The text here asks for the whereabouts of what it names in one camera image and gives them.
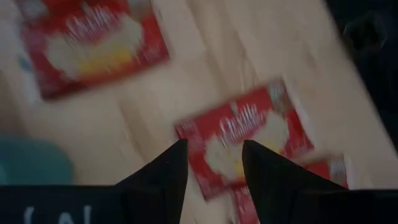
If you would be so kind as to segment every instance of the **food box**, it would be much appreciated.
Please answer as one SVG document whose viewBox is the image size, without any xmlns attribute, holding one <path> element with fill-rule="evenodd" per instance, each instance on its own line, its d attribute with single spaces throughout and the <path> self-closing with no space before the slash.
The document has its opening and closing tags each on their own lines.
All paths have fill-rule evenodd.
<svg viewBox="0 0 398 224">
<path fill-rule="evenodd" d="M 16 0 L 42 97 L 108 82 L 169 58 L 149 0 Z"/>
<path fill-rule="evenodd" d="M 304 168 L 348 188 L 346 166 L 343 157 L 324 159 L 307 165 Z M 239 224 L 258 224 L 259 219 L 256 208 L 247 185 L 233 187 L 232 194 Z"/>
<path fill-rule="evenodd" d="M 180 139 L 189 140 L 190 165 L 206 199 L 245 182 L 241 160 L 245 139 L 287 158 L 313 149 L 282 79 L 185 119 L 175 129 Z"/>
</svg>

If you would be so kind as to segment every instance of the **red box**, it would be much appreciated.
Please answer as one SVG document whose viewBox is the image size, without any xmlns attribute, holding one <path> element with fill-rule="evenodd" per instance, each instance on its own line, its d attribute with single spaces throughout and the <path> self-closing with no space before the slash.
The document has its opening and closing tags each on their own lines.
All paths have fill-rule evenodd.
<svg viewBox="0 0 398 224">
<path fill-rule="evenodd" d="M 55 98 L 167 60 L 149 0 L 19 0 L 21 39 L 42 97 Z"/>
<path fill-rule="evenodd" d="M 175 126 L 188 139 L 189 161 L 208 199 L 245 183 L 241 161 L 245 139 L 293 158 L 313 149 L 281 79 Z"/>
<path fill-rule="evenodd" d="M 325 179 L 331 180 L 336 184 L 348 188 L 346 166 L 343 157 L 324 159 L 305 166 L 307 170 Z M 235 203 L 236 214 L 239 224 L 258 224 L 256 208 L 250 195 L 250 191 L 245 186 L 233 188 L 233 200 Z"/>
</svg>

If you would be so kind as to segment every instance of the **teal object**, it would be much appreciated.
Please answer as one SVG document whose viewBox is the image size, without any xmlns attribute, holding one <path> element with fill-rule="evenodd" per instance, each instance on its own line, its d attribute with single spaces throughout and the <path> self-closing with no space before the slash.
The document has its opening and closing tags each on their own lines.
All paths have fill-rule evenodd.
<svg viewBox="0 0 398 224">
<path fill-rule="evenodd" d="M 70 185 L 72 163 L 46 141 L 0 135 L 0 185 Z"/>
</svg>

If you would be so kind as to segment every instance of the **wooden floor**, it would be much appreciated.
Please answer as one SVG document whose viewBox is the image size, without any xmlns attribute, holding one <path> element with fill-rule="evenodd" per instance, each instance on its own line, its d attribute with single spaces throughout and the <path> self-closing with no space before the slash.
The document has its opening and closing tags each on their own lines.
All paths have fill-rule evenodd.
<svg viewBox="0 0 398 224">
<path fill-rule="evenodd" d="M 282 76 L 317 152 L 351 158 L 352 188 L 398 187 L 396 153 L 321 0 L 154 3 L 171 62 L 51 103 L 17 65 L 12 14 L 1 23 L 0 69 L 26 135 L 67 152 L 77 184 L 116 183 L 175 141 L 176 120 Z M 190 179 L 181 223 L 231 215 L 227 196 L 205 203 Z"/>
</svg>

